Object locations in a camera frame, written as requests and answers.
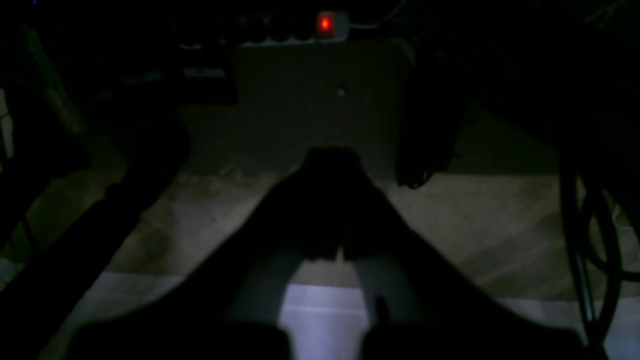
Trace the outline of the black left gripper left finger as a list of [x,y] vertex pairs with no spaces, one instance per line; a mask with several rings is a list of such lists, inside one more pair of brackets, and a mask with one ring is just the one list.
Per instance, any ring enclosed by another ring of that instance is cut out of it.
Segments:
[[304,260],[338,253],[346,150],[314,148],[246,221],[174,289],[149,305],[87,325],[72,360],[288,360],[277,322]]

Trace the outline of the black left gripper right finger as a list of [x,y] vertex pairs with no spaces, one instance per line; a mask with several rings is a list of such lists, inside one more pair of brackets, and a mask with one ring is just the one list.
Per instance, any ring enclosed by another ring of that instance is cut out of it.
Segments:
[[345,257],[373,297],[364,360],[603,360],[603,345],[496,303],[404,221],[347,153]]

